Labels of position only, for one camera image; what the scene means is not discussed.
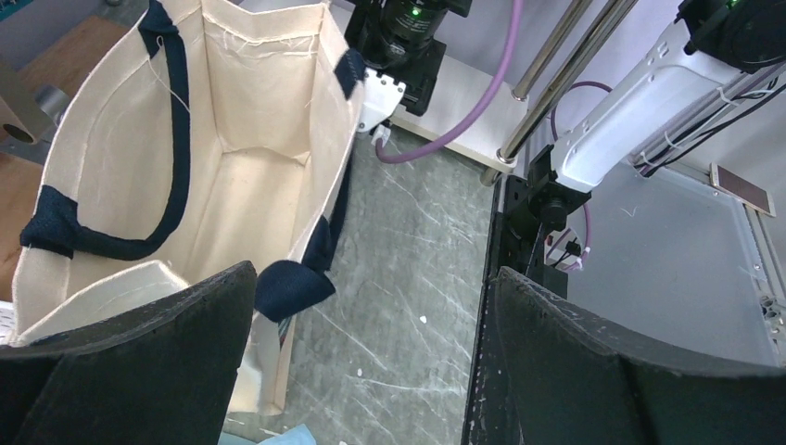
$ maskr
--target gray wall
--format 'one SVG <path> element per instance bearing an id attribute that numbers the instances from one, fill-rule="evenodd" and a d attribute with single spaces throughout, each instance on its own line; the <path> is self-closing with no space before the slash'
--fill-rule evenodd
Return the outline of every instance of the gray wall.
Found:
<path id="1" fill-rule="evenodd" d="M 35 0 L 0 21 L 0 57 L 15 70 L 20 69 L 101 3 L 102 0 Z"/>

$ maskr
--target black metal frame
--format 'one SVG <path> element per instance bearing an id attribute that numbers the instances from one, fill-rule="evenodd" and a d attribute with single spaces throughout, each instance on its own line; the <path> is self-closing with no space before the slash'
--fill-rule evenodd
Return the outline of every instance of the black metal frame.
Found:
<path id="1" fill-rule="evenodd" d="M 516 224 L 510 215 L 506 215 L 510 210 L 525 207 L 528 193 L 526 182 L 514 176 L 498 182 L 494 190 L 462 445 L 517 444 L 521 440 L 508 375 L 504 372 L 494 298 L 495 279 L 501 267 L 523 272 L 530 263 L 533 232 L 530 230 L 527 235 L 516 233 L 513 228 Z M 500 203 L 503 211 L 498 211 Z M 536 253 L 528 276 L 565 298 L 567 275 L 546 267 L 542 258 L 542 251 Z"/>

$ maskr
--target gray floor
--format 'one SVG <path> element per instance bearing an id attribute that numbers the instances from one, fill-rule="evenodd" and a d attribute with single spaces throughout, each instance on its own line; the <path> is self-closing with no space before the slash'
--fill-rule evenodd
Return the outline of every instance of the gray floor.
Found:
<path id="1" fill-rule="evenodd" d="M 285 413 L 233 414 L 224 430 L 264 439 L 303 423 L 320 444 L 457 444 L 492 191 L 451 153 L 386 166 L 359 141 L 354 162 L 338 294 L 298 317 Z"/>

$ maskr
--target navy blue strap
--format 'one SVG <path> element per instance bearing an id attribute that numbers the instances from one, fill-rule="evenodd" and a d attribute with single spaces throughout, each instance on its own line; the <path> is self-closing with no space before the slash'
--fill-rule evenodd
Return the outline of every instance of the navy blue strap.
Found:
<path id="1" fill-rule="evenodd" d="M 336 293 L 324 273 L 330 270 L 347 219 L 351 167 L 352 159 L 347 164 L 330 222 L 322 217 L 317 223 L 303 262 L 278 261 L 260 274 L 254 307 L 270 321 L 281 323 Z"/>
<path id="2" fill-rule="evenodd" d="M 365 72 L 366 65 L 361 53 L 357 50 L 350 49 L 338 60 L 338 65 L 333 73 L 338 79 L 338 83 L 341 84 L 341 91 L 344 92 L 345 99 L 349 100 L 355 90 L 355 85 L 358 82 L 363 82 Z"/>
<path id="3" fill-rule="evenodd" d="M 172 181 L 161 221 L 146 239 L 123 239 L 103 234 L 80 225 L 77 221 L 77 203 L 55 188 L 44 185 L 36 212 L 21 233 L 22 246 L 42 248 L 69 258 L 73 258 L 74 250 L 78 250 L 116 260 L 136 261 L 155 253 L 180 225 L 191 181 L 191 116 L 188 111 L 185 45 L 177 27 L 172 24 L 158 0 L 150 0 L 150 7 L 139 24 L 139 32 L 150 57 L 156 55 L 163 45 L 173 92 Z"/>

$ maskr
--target white bracket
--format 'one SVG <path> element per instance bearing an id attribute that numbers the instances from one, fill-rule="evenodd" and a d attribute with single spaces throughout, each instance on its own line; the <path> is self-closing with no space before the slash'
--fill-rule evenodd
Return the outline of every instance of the white bracket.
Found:
<path id="1" fill-rule="evenodd" d="M 366 97 L 358 133 L 368 133 L 392 116 L 407 90 L 405 83 L 397 83 L 392 77 L 379 74 L 371 68 L 366 69 L 365 77 Z"/>
<path id="2" fill-rule="evenodd" d="M 376 146 L 376 141 L 382 139 L 382 146 L 387 145 L 387 141 L 390 140 L 390 131 L 389 127 L 385 125 L 377 125 L 376 130 L 374 130 L 374 134 L 371 137 L 371 145 Z"/>

